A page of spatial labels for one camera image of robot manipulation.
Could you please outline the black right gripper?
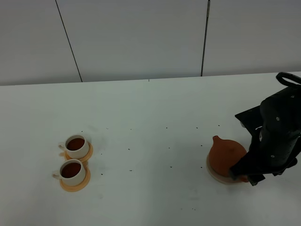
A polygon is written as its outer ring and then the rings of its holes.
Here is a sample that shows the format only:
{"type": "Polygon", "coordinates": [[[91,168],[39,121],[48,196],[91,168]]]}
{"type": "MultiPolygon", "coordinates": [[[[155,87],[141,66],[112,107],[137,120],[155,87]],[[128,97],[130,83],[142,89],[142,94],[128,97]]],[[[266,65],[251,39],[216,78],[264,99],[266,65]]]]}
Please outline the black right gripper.
{"type": "Polygon", "coordinates": [[[265,174],[281,175],[297,164],[301,151],[301,114],[291,107],[261,105],[235,116],[249,131],[249,151],[230,167],[233,180],[246,177],[252,186],[265,174]]]}

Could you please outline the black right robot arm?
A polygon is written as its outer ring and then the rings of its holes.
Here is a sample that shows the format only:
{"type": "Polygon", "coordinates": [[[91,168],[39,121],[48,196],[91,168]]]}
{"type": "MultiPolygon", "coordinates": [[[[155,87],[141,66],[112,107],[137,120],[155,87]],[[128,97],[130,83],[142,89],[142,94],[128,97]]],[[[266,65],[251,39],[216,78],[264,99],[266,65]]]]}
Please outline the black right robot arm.
{"type": "Polygon", "coordinates": [[[246,176],[255,186],[266,174],[281,175],[297,164],[301,152],[300,89],[287,87],[235,117],[252,140],[247,154],[229,169],[233,180],[246,176]]]}

